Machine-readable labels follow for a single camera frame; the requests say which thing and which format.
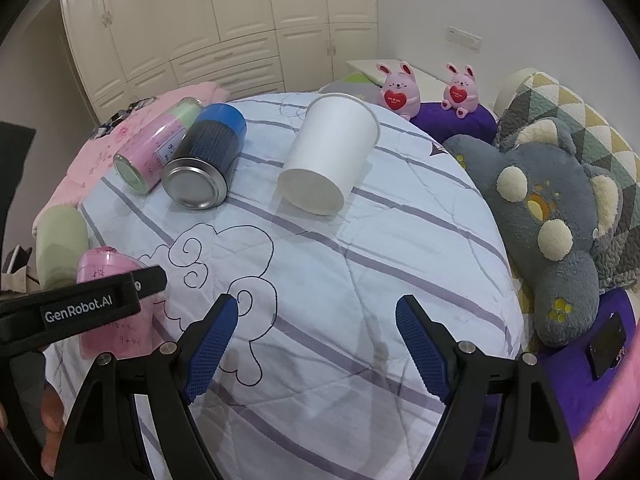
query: metal can bottom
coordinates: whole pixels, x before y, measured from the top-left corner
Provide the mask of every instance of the metal can bottom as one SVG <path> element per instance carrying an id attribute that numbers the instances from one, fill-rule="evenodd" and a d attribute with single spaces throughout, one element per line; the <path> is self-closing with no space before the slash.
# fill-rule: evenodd
<path id="1" fill-rule="evenodd" d="M 129 187 L 140 195 L 148 195 L 151 190 L 142 178 L 136 167 L 129 162 L 129 159 L 116 153 L 113 156 L 113 165 L 120 177 L 129 185 Z"/>
<path id="2" fill-rule="evenodd" d="M 176 158 L 162 172 L 162 186 L 174 202 L 189 209 L 211 209 L 226 198 L 226 181 L 199 158 Z"/>

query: white wardrobe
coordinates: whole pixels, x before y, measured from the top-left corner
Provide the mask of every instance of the white wardrobe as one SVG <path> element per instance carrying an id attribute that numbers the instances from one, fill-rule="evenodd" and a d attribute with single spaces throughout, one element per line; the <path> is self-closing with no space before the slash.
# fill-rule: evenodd
<path id="1" fill-rule="evenodd" d="M 232 98 L 313 91 L 375 58 L 376 0 L 61 0 L 100 118 L 214 80 Z"/>

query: blue gripper pad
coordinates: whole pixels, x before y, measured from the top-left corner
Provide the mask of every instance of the blue gripper pad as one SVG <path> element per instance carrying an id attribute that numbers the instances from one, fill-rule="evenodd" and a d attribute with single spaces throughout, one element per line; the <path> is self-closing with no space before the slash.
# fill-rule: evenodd
<path id="1" fill-rule="evenodd" d="M 238 325 L 238 302 L 235 298 L 229 298 L 189 361 L 187 384 L 183 390 L 189 403 L 209 388 L 236 325 Z"/>
<path id="2" fill-rule="evenodd" d="M 396 304 L 396 325 L 427 391 L 446 402 L 451 392 L 447 364 L 404 298 Z"/>

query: black phone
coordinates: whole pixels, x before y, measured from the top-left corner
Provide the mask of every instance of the black phone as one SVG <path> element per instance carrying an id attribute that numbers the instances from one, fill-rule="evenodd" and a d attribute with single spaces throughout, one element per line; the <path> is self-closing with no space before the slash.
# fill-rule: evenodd
<path id="1" fill-rule="evenodd" d="M 587 348 L 587 357 L 596 380 L 610 368 L 618 366 L 625 354 L 625 342 L 625 327 L 620 313 L 615 312 L 598 330 Z"/>

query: pink plush bunny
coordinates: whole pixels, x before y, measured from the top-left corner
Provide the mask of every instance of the pink plush bunny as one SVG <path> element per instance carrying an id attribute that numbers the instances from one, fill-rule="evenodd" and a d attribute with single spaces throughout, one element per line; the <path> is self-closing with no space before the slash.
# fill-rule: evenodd
<path id="1" fill-rule="evenodd" d="M 385 85 L 378 95 L 378 104 L 408 121 L 420 111 L 420 89 L 408 63 L 402 62 L 400 67 L 402 72 L 391 72 L 387 65 L 378 64 L 378 70 L 386 74 Z"/>
<path id="2" fill-rule="evenodd" d="M 455 66 L 447 63 L 447 70 L 453 72 L 453 79 L 445 88 L 442 109 L 453 108 L 458 118 L 464 119 L 467 114 L 478 109 L 476 75 L 469 65 L 465 66 L 463 73 L 460 73 Z"/>

